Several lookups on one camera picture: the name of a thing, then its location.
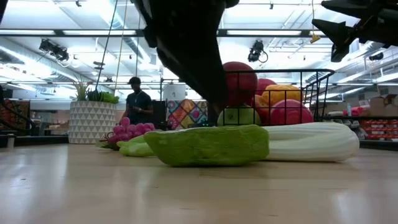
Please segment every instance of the green plant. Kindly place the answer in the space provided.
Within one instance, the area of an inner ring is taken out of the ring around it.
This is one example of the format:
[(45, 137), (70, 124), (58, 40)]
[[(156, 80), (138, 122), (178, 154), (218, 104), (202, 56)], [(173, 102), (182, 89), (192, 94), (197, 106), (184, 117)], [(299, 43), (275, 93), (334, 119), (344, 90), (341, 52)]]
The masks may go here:
[(76, 93), (77, 101), (86, 101), (86, 96), (87, 96), (87, 93), (88, 93), (88, 87), (90, 85), (92, 85), (93, 82), (85, 83), (83, 81), (82, 77), (80, 77), (80, 79), (76, 77), (76, 79), (77, 79), (77, 81), (72, 80), (72, 82), (73, 82), (73, 86), (75, 86), (76, 91), (77, 91), (77, 93)]
[(119, 97), (118, 96), (114, 96), (112, 93), (107, 93), (107, 92), (101, 92), (102, 96), (103, 96), (103, 102), (106, 103), (119, 103)]
[(98, 90), (87, 92), (87, 100), (88, 101), (103, 101), (103, 94)]

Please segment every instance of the geometric pattern planter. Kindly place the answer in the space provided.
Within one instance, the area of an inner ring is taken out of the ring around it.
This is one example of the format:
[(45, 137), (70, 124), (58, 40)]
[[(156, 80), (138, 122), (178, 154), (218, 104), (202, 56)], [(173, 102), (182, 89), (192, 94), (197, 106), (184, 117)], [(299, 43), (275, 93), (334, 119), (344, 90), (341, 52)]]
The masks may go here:
[(70, 103), (69, 143), (95, 144), (116, 124), (116, 105), (95, 101)]

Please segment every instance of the potted plant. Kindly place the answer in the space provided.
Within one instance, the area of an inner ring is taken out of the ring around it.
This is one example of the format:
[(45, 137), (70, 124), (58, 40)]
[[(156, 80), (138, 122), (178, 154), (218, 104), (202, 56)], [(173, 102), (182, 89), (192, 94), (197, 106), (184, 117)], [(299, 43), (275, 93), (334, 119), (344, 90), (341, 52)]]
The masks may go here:
[(78, 79), (76, 101), (70, 104), (69, 143), (95, 144), (112, 131), (116, 120), (116, 104), (119, 97), (98, 90), (90, 91), (93, 82)]

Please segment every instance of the orange ball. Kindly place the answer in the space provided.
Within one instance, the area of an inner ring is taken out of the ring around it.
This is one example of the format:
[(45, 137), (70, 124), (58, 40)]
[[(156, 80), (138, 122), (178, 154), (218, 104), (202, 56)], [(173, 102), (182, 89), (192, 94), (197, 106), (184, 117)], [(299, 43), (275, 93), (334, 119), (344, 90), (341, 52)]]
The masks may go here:
[(301, 100), (304, 100), (304, 95), (302, 91), (300, 91), (299, 88), (293, 85), (269, 85), (267, 86), (266, 90), (264, 93), (261, 95), (266, 101), (266, 103), (269, 106), (274, 106), (276, 103), (285, 100), (285, 95), (286, 95), (286, 100), (297, 100), (300, 101), (300, 96)]

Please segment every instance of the wooden floor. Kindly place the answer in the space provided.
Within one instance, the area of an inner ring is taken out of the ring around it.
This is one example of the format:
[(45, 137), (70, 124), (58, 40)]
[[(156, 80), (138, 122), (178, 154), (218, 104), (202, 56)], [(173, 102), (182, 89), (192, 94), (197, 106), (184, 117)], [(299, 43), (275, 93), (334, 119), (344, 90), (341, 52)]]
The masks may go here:
[(180, 169), (93, 146), (0, 152), (0, 223), (398, 223), (398, 153)]

